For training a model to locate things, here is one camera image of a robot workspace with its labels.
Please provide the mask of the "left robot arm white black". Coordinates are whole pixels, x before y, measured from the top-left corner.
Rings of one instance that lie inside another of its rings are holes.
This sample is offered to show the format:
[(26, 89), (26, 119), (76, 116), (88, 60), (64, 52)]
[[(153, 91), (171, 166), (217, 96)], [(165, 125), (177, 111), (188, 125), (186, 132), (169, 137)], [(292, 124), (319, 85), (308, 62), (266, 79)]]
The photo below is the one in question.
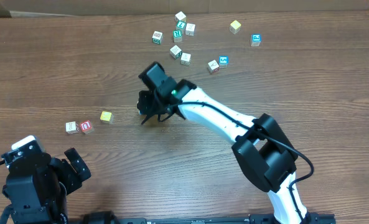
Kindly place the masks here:
[(33, 152), (9, 165), (3, 195), (11, 201), (0, 224), (12, 219), (24, 223), (68, 223), (67, 195), (82, 186), (91, 172), (78, 152), (64, 152), (67, 159), (46, 152)]

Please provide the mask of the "white letter I block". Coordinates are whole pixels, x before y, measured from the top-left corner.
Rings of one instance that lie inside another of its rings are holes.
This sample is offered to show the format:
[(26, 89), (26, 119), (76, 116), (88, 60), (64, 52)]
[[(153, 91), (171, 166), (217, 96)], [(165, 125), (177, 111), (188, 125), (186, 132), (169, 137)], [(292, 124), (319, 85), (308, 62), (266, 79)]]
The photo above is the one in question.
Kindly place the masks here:
[(65, 131), (68, 134), (76, 134), (76, 133), (79, 133), (78, 123), (76, 121), (71, 121), (71, 122), (65, 123)]

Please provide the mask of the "red letter U block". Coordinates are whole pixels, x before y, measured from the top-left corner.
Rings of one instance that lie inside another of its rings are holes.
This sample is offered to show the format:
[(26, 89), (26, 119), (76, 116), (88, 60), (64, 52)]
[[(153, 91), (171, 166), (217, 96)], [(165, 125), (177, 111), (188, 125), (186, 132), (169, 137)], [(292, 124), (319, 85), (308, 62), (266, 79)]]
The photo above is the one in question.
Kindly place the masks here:
[(81, 122), (80, 123), (80, 129), (85, 134), (92, 133), (95, 130), (92, 123), (90, 122), (90, 120), (86, 120), (86, 121)]

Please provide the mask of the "yellow top block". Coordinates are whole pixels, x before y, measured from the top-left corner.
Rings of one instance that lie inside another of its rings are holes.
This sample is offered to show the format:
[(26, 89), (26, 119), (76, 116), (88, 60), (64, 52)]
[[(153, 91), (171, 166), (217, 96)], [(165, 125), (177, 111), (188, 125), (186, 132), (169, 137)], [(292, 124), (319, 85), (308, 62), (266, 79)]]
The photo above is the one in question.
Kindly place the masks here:
[(113, 124), (114, 115), (109, 111), (102, 111), (100, 115), (100, 120), (103, 123)]

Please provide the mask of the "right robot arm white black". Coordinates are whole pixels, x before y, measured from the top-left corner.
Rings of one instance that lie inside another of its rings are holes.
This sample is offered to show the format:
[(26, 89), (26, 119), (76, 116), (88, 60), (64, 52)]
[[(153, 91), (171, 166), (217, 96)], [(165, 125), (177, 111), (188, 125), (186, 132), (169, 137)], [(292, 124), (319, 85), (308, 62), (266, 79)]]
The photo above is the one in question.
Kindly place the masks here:
[(146, 119), (153, 116), (163, 122), (178, 115), (217, 133), (231, 144), (244, 176), (266, 192), (278, 223), (309, 223), (306, 207), (300, 200), (295, 161), (310, 160), (296, 150), (276, 120), (268, 114), (259, 118), (239, 113), (209, 97), (199, 86), (175, 81), (166, 75), (159, 62), (153, 62), (139, 79), (147, 90), (139, 92), (137, 108)]

